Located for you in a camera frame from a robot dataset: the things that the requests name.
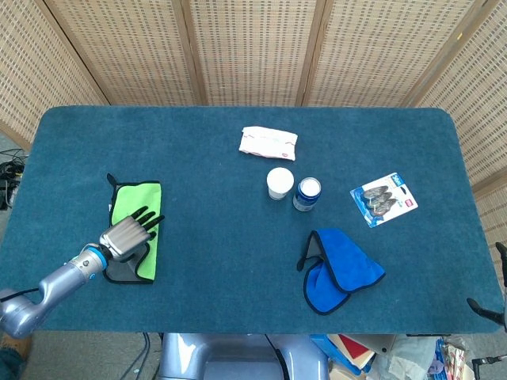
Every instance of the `blue can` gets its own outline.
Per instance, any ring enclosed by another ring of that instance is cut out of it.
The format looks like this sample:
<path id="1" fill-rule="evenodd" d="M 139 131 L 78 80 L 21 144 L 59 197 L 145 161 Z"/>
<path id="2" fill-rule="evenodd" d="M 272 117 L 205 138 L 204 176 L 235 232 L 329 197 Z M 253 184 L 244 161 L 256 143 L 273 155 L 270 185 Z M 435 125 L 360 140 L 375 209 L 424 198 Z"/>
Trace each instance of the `blue can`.
<path id="1" fill-rule="evenodd" d="M 299 182 L 292 198 L 292 204 L 299 211 L 309 211 L 317 203 L 320 197 L 320 182 L 313 177 L 308 177 Z"/>

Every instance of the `can lid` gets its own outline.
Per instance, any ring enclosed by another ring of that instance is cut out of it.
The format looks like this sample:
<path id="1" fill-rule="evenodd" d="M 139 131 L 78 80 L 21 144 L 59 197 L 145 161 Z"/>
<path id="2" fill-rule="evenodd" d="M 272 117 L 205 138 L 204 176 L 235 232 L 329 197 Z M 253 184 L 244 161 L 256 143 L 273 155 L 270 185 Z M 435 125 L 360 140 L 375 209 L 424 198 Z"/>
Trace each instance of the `can lid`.
<path id="1" fill-rule="evenodd" d="M 320 194 L 320 182 L 316 180 L 315 178 L 308 177 L 301 181 L 301 192 L 305 196 L 317 196 Z"/>
<path id="2" fill-rule="evenodd" d="M 274 192 L 284 194 L 294 184 L 294 176 L 289 169 L 275 168 L 268 173 L 268 187 Z"/>

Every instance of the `table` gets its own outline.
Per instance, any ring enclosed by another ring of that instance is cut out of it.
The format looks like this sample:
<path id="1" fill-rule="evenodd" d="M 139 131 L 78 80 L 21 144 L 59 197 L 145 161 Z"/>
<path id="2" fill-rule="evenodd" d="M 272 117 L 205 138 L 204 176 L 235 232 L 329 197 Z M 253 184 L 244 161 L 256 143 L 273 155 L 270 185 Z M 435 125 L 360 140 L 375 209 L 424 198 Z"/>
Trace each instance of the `table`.
<path id="1" fill-rule="evenodd" d="M 299 135 L 296 161 L 238 151 L 241 130 Z M 270 169 L 316 177 L 297 211 L 267 194 Z M 0 287 L 25 289 L 97 241 L 119 181 L 160 180 L 166 220 L 153 285 L 99 278 L 43 329 L 179 333 L 476 333 L 495 329 L 466 297 L 501 294 L 448 114 L 431 108 L 95 107 L 50 109 L 0 252 Z M 398 172 L 419 208 L 368 228 L 349 191 Z M 311 230 L 344 230 L 387 272 L 329 316 L 303 297 Z"/>

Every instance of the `black cable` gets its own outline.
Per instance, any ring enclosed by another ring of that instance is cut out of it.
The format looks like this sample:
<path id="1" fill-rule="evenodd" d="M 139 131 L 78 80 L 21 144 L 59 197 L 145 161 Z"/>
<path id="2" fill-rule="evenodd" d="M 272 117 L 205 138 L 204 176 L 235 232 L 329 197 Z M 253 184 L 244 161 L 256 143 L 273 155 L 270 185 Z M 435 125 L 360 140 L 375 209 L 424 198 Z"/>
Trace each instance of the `black cable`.
<path id="1" fill-rule="evenodd" d="M 146 350 L 146 355 L 144 356 L 144 359 L 141 362 L 141 366 L 139 367 L 139 372 L 137 373 L 137 376 L 135 376 L 135 380 L 139 380 L 139 376 L 141 376 L 141 372 L 143 372 L 144 363 L 147 361 L 148 354 L 150 353 L 150 346 L 151 346 L 151 344 L 150 344 L 150 336 L 148 335 L 147 332 L 143 332 L 143 335 L 145 336 L 146 339 L 148 339 L 148 349 Z"/>
<path id="2" fill-rule="evenodd" d="M 143 350 L 141 350 L 141 352 L 139 353 L 139 355 L 137 355 L 137 357 L 134 359 L 134 361 L 131 363 L 130 366 L 128 366 L 127 370 L 124 372 L 124 374 L 121 375 L 121 378 L 120 380 L 124 380 L 128 373 L 130 372 L 130 370 L 134 367 L 134 365 L 137 363 L 137 361 L 139 360 L 139 358 L 143 355 L 143 353 L 146 351 L 147 347 L 148 347 L 148 340 L 146 339 L 146 336 L 144 335 L 145 332 L 143 332 L 143 338 L 144 338 L 144 347 L 143 347 Z"/>
<path id="3" fill-rule="evenodd" d="M 39 290 L 38 287 L 34 287 L 33 289 L 27 289 L 25 291 L 17 291 L 14 294 L 8 295 L 4 298 L 0 298 L 0 302 L 9 301 L 12 298 L 16 298 L 18 295 L 25 295 L 26 293 L 32 293 L 33 291 L 38 291 L 38 290 Z"/>
<path id="4" fill-rule="evenodd" d="M 288 368 L 287 368 L 287 363 L 285 362 L 285 358 L 284 356 L 282 355 L 281 351 L 278 349 L 278 348 L 275 348 L 275 346 L 273 345 L 273 343 L 271 342 L 271 340 L 269 339 L 269 336 L 268 334 L 264 334 L 264 336 L 266 337 L 266 339 L 268 340 L 269 342 L 269 345 L 271 345 L 271 348 L 273 349 L 273 351 L 275 352 L 275 355 L 276 357 L 278 358 L 278 361 L 280 362 L 280 366 L 282 367 L 282 372 L 284 373 L 284 380 L 291 380 L 291 378 L 289 377 L 288 375 Z"/>
<path id="5" fill-rule="evenodd" d="M 158 371 L 160 371 L 160 363 L 157 365 L 157 370 L 155 371 L 153 376 L 151 376 L 151 380 L 155 380 L 157 378 Z"/>

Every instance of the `robotic arm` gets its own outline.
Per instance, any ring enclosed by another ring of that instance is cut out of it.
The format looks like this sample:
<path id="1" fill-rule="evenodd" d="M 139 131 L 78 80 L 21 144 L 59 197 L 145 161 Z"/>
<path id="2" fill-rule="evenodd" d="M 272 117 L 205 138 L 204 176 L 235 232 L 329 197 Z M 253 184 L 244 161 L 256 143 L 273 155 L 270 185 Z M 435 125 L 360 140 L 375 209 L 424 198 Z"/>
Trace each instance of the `robotic arm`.
<path id="1" fill-rule="evenodd" d="M 99 244 L 87 244 L 68 263 L 56 269 L 39 282 L 40 303 L 33 303 L 23 293 L 12 289 L 0 291 L 0 330 L 13 338 L 23 338 L 37 329 L 46 316 L 65 298 L 104 271 L 109 260 L 124 262 L 155 232 L 148 231 L 164 219 L 163 215 L 150 221 L 154 212 L 141 216 L 148 207 L 141 207 L 134 214 L 107 229 L 99 238 Z"/>

